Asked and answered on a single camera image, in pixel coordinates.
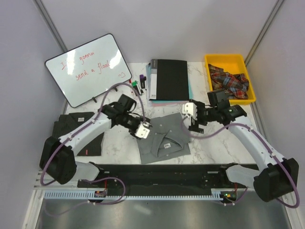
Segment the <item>green black marker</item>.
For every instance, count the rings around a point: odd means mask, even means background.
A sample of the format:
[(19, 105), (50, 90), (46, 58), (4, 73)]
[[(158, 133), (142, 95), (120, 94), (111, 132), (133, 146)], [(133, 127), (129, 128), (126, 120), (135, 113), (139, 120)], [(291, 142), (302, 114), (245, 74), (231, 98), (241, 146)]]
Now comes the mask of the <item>green black marker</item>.
[(132, 81), (132, 88), (134, 89), (134, 93), (135, 93), (136, 95), (139, 95), (139, 96), (142, 95), (142, 93), (141, 93), (140, 90), (139, 90), (137, 81)]

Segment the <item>grey long sleeve shirt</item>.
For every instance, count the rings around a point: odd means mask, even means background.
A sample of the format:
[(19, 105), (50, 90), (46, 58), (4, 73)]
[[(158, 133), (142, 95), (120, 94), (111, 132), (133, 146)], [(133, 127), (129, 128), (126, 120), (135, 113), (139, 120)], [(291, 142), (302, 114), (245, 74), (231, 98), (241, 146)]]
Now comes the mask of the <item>grey long sleeve shirt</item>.
[(146, 139), (137, 141), (142, 164), (189, 155), (190, 137), (181, 129), (182, 115), (169, 114), (151, 119)]

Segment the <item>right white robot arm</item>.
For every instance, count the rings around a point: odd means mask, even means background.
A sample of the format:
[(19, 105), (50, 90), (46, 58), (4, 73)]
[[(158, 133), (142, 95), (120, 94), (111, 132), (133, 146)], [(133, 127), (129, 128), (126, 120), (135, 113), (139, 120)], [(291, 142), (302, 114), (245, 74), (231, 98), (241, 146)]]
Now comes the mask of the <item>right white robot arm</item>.
[(294, 158), (286, 159), (274, 149), (257, 131), (247, 116), (246, 111), (239, 105), (231, 105), (223, 90), (208, 92), (209, 105), (189, 100), (182, 105), (182, 114), (190, 118), (191, 124), (186, 131), (202, 133), (200, 125), (218, 122), (223, 127), (216, 131), (229, 130), (246, 148), (254, 159), (258, 169), (246, 168), (237, 163), (222, 166), (218, 182), (228, 188), (234, 183), (255, 190), (264, 202), (279, 199), (281, 196), (294, 192), (297, 208), (300, 197), (297, 191), (299, 164)]

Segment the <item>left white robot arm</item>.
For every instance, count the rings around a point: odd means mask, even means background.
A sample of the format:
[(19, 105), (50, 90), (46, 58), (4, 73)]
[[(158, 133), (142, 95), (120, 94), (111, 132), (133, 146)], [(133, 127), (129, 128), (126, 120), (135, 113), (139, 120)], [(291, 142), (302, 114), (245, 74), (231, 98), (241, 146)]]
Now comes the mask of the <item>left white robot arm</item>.
[(116, 125), (128, 129), (137, 139), (146, 139), (150, 132), (150, 120), (144, 115), (132, 116), (131, 108), (136, 105), (132, 98), (121, 95), (117, 102), (103, 105), (93, 117), (75, 130), (46, 139), (41, 155), (41, 185), (45, 186), (45, 174), (63, 185), (72, 179), (84, 180), (93, 187), (101, 187), (105, 177), (93, 162), (77, 162), (75, 157), (92, 140)]

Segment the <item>purple black marker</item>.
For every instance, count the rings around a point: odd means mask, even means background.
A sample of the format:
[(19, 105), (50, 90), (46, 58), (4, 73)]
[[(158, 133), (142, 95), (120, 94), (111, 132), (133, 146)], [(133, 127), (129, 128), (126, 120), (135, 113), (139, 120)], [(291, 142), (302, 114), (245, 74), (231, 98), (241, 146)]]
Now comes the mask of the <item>purple black marker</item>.
[(142, 89), (145, 89), (145, 81), (146, 81), (146, 77), (143, 74), (140, 74), (140, 85)]

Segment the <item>black folder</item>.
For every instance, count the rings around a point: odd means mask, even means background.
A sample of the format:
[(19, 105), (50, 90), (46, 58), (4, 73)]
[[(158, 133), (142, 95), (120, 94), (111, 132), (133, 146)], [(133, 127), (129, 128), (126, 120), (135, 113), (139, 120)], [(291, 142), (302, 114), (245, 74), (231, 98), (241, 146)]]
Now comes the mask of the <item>black folder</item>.
[(152, 59), (150, 62), (149, 100), (189, 100), (187, 61)]

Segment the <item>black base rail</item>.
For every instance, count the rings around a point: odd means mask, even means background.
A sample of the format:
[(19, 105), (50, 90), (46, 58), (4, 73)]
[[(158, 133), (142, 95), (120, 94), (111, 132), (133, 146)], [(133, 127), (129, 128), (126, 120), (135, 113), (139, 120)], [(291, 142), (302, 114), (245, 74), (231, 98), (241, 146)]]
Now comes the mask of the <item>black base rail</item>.
[(197, 196), (212, 189), (242, 189), (242, 184), (225, 180), (222, 164), (109, 165), (99, 166), (96, 183), (79, 181), (78, 188), (107, 188), (109, 195)]

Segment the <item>white whiteboard black frame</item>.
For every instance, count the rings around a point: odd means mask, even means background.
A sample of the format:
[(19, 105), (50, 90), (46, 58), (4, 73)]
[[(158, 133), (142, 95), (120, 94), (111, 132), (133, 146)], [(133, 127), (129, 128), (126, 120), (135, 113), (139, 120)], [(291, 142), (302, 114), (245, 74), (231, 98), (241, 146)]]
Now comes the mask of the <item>white whiteboard black frame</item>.
[(73, 108), (132, 78), (110, 33), (47, 60), (45, 66)]

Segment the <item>plaid shirt in bin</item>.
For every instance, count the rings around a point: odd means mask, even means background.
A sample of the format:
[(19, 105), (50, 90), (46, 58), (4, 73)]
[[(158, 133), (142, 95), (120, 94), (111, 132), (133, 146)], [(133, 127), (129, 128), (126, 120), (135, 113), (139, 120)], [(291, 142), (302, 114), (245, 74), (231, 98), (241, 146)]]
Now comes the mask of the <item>plaid shirt in bin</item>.
[(231, 74), (208, 64), (213, 90), (224, 90), (228, 99), (248, 99), (249, 81), (244, 73)]

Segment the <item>red marker pen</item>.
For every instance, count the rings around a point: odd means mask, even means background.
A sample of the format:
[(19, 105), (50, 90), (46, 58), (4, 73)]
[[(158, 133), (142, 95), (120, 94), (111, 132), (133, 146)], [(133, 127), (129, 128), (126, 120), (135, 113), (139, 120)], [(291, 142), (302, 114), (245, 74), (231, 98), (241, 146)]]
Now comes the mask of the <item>red marker pen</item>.
[(131, 94), (133, 94), (133, 87), (132, 87), (132, 81), (131, 81), (131, 79), (129, 79), (129, 84), (130, 84), (130, 87), (131, 87)]

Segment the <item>yellow plastic bin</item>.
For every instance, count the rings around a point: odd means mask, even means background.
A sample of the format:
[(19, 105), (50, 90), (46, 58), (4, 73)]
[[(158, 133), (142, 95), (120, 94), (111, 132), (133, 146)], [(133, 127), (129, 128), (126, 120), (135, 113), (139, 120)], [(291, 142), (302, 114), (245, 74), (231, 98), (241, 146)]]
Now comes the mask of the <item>yellow plastic bin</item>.
[(250, 80), (247, 68), (244, 63), (244, 58), (241, 54), (206, 54), (204, 56), (205, 69), (207, 72), (207, 81), (210, 91), (213, 91), (211, 74), (208, 65), (222, 68), (225, 72), (232, 74), (244, 73), (246, 79), (249, 81), (249, 89), (246, 94), (247, 99), (230, 99), (232, 105), (249, 105), (256, 101), (256, 96)]

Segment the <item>folded black striped shirt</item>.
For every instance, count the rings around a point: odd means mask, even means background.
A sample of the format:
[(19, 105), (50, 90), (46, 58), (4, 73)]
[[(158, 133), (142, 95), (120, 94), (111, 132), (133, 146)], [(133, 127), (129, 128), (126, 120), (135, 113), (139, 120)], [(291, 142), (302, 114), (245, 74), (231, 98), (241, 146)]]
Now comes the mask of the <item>folded black striped shirt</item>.
[[(59, 138), (62, 135), (68, 134), (88, 121), (91, 117), (93, 117), (93, 115), (94, 112), (79, 112), (60, 115), (58, 121), (54, 122), (52, 136)], [(88, 143), (77, 154), (77, 156), (101, 156), (103, 138), (104, 134), (97, 136), (90, 143)]]

